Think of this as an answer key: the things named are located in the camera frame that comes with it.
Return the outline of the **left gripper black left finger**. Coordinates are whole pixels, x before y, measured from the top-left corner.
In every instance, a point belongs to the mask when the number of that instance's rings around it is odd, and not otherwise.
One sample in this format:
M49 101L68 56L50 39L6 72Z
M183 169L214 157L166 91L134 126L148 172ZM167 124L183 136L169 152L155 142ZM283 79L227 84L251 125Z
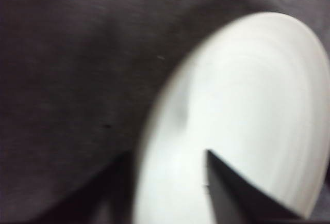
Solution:
M125 151L83 182L55 184L52 202L29 223L131 223L133 165Z

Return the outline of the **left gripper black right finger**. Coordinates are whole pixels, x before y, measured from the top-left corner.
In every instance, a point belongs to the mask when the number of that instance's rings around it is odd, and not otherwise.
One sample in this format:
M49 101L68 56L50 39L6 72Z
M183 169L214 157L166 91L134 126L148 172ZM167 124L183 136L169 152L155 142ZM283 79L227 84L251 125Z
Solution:
M303 223L208 150L207 177L216 223Z

